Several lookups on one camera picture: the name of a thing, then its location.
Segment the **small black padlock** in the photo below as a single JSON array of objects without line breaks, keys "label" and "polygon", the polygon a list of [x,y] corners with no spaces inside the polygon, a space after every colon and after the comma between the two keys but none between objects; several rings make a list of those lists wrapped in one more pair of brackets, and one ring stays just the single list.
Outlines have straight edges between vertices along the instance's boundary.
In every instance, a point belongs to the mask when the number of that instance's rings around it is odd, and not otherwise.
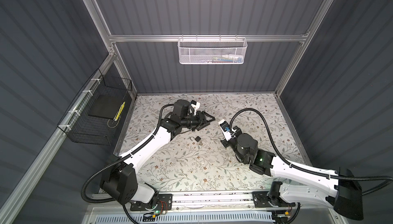
[{"label": "small black padlock", "polygon": [[200,142],[202,140],[202,138],[199,136],[192,136],[192,137],[190,137],[190,139],[193,141],[196,141],[196,142]]}]

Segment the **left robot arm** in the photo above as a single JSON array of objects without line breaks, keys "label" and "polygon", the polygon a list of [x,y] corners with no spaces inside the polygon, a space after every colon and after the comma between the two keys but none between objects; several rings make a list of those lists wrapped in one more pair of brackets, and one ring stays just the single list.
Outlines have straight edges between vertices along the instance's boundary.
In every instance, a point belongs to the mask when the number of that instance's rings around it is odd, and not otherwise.
[{"label": "left robot arm", "polygon": [[111,201],[121,205],[140,202],[154,207],[159,191],[148,183],[140,184],[137,173],[159,149],[171,142],[183,129],[200,131],[216,118],[199,110],[197,101],[177,100],[164,105],[159,112],[156,128],[131,150],[119,155],[119,162],[104,170],[100,188],[109,194]]}]

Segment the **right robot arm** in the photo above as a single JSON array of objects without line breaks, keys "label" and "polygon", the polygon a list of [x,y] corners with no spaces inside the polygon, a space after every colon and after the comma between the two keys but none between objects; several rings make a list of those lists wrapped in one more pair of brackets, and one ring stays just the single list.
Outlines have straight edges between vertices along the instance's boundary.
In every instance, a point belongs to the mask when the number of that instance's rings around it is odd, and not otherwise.
[{"label": "right robot arm", "polygon": [[364,219],[360,185],[354,181],[341,180],[338,172],[292,161],[286,163],[278,155],[259,149],[257,141],[246,133],[225,131],[221,143],[224,147],[231,147],[236,159],[248,165],[254,173],[282,177],[299,184],[294,186],[274,182],[266,196],[272,206],[293,206],[299,202],[331,208],[355,221]]}]

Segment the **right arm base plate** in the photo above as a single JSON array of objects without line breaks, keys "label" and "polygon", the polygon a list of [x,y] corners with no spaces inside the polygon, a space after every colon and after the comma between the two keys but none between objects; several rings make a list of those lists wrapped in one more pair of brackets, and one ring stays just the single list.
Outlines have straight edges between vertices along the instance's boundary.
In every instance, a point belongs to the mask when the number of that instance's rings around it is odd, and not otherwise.
[{"label": "right arm base plate", "polygon": [[256,208],[267,207],[294,207],[296,203],[284,201],[279,192],[270,193],[269,191],[254,191],[252,192],[252,199]]}]

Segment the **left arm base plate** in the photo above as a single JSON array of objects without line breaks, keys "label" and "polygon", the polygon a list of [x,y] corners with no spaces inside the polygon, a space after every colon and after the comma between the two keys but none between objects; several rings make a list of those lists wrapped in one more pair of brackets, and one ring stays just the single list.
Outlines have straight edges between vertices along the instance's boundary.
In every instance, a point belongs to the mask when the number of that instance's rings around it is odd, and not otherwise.
[{"label": "left arm base plate", "polygon": [[160,193],[152,202],[145,204],[140,201],[131,203],[130,211],[169,211],[172,209],[173,195]]}]

